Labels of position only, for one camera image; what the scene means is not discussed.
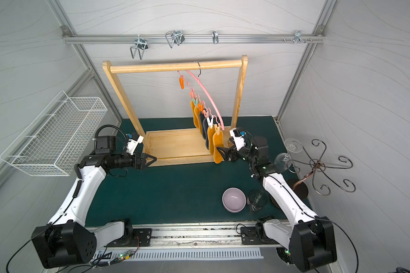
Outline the yellow insole front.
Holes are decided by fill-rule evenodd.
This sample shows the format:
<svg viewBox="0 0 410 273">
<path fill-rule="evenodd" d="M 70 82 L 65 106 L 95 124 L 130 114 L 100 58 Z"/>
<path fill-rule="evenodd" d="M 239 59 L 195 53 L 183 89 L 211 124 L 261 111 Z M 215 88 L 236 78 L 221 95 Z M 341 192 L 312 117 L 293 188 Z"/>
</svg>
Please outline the yellow insole front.
<svg viewBox="0 0 410 273">
<path fill-rule="evenodd" d="M 216 164 L 220 164 L 223 161 L 223 157 L 218 151 L 219 147 L 224 147 L 223 144 L 223 133 L 220 128 L 217 128 L 215 134 L 213 135 L 214 153 L 213 158 Z"/>
</svg>

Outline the wooden clothes rack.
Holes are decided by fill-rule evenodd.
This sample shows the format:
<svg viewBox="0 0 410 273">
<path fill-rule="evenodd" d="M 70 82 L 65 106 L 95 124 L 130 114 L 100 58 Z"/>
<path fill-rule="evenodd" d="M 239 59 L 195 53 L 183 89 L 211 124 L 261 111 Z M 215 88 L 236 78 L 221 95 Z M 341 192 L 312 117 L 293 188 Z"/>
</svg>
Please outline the wooden clothes rack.
<svg viewBox="0 0 410 273">
<path fill-rule="evenodd" d="M 109 60 L 102 63 L 102 68 L 113 89 L 115 90 L 122 106 L 124 107 L 131 123 L 137 130 L 137 133 L 143 136 L 142 152 L 157 158 L 155 163 L 151 164 L 152 167 L 211 163 L 214 161 L 214 156 L 211 154 L 211 151 L 205 148 L 205 140 L 202 139 L 202 134 L 196 127 L 189 129 L 157 130 L 146 133 L 133 109 L 132 103 L 126 94 L 120 79 L 118 78 L 118 75 L 127 73 L 171 71 L 186 71 L 190 73 L 192 70 L 197 69 L 239 68 L 231 126 L 229 127 L 229 129 L 232 130 L 236 127 L 239 118 L 247 67 L 247 55 L 243 55 L 241 59 L 237 60 L 205 61 L 202 63 L 183 62 L 131 66 L 113 66 Z"/>
</svg>

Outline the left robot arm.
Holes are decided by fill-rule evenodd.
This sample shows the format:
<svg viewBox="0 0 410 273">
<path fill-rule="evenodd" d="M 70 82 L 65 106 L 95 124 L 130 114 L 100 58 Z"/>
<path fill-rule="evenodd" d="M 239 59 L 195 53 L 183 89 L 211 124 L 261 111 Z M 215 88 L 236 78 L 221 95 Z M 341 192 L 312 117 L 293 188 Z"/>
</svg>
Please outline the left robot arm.
<svg viewBox="0 0 410 273">
<path fill-rule="evenodd" d="M 126 246 L 138 243 L 130 219 L 112 221 L 95 230 L 85 220 L 99 186 L 111 169 L 146 169 L 157 158 L 133 154 L 93 154 L 75 165 L 77 178 L 64 202 L 47 225 L 36 227 L 32 243 L 44 268 L 67 267 L 88 263 L 97 250 L 114 243 Z"/>
</svg>

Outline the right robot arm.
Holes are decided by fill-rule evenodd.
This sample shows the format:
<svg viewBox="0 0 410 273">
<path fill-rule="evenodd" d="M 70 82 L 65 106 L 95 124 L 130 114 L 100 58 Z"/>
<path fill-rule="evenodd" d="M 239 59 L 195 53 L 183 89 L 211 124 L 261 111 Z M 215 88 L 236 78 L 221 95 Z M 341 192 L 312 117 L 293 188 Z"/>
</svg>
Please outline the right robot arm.
<svg viewBox="0 0 410 273">
<path fill-rule="evenodd" d="M 294 265 L 303 273 L 336 262 L 333 224 L 327 217 L 318 217 L 287 184 L 269 160 L 267 140 L 235 128 L 230 131 L 229 141 L 231 147 L 218 147 L 217 151 L 225 161 L 248 162 L 252 177 L 260 180 L 289 221 L 288 225 L 277 219 L 263 221 L 262 233 L 287 249 Z"/>
</svg>

